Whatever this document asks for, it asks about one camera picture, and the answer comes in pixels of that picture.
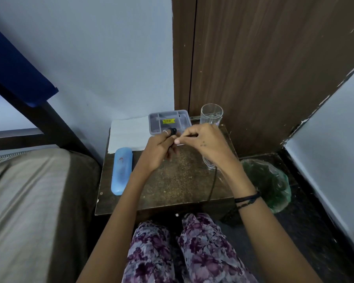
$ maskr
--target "glass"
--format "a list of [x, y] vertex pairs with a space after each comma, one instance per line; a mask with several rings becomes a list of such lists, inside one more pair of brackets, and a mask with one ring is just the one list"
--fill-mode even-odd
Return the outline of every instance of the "glass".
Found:
[[[219, 126], [220, 121], [223, 118], [223, 109], [213, 103], [208, 103], [202, 106], [201, 108], [201, 118], [199, 124], [210, 123]], [[207, 165], [210, 170], [215, 170], [216, 166], [207, 160], [205, 157], [203, 158], [203, 162]]]

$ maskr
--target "person's left arm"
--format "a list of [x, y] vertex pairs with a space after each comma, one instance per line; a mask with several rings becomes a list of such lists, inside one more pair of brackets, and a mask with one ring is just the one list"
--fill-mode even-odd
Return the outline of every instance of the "person's left arm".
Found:
[[115, 207], [77, 283], [120, 282], [126, 267], [131, 234], [143, 187], [151, 175], [171, 153], [177, 152], [174, 139], [166, 132], [151, 137], [130, 175], [123, 194]]

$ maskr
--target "hand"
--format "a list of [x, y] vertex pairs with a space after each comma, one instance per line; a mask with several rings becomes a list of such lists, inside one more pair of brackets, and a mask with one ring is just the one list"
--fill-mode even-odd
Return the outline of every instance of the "hand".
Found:
[[203, 157], [220, 167], [223, 161], [236, 159], [229, 148], [227, 141], [216, 125], [197, 124], [188, 127], [182, 135], [174, 141], [175, 144], [187, 144], [196, 148]]
[[170, 160], [173, 153], [178, 154], [177, 145], [174, 144], [177, 136], [173, 135], [169, 137], [168, 135], [171, 133], [168, 130], [168, 133], [162, 132], [150, 137], [136, 167], [140, 167], [142, 171], [151, 174], [161, 165], [164, 159]]

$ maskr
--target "yellow price sticker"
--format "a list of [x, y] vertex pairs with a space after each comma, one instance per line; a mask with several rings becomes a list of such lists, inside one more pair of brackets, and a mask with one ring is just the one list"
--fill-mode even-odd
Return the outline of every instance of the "yellow price sticker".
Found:
[[170, 124], [170, 123], [175, 123], [175, 118], [172, 119], [163, 119], [163, 124]]

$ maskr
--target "glass rim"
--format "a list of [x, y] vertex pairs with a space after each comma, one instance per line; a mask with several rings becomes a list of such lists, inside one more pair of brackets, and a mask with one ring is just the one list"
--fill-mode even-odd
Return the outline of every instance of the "glass rim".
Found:
[[[213, 104], [213, 105], [218, 106], [218, 107], [222, 110], [222, 113], [221, 113], [219, 116], [216, 116], [216, 117], [210, 117], [209, 115], [212, 114], [212, 113], [210, 113], [210, 114], [205, 114], [205, 113], [203, 113], [203, 111], [202, 111], [202, 110], [203, 110], [203, 107], [205, 107], [206, 105], [210, 105], [210, 104]], [[220, 105], [218, 105], [218, 104], [215, 104], [215, 103], [207, 103], [207, 104], [205, 104], [205, 105], [202, 106], [202, 108], [201, 108], [201, 114], [203, 114], [203, 115], [206, 116], [207, 118], [216, 119], [216, 118], [223, 117], [224, 111], [223, 111], [223, 108], [222, 108]]]

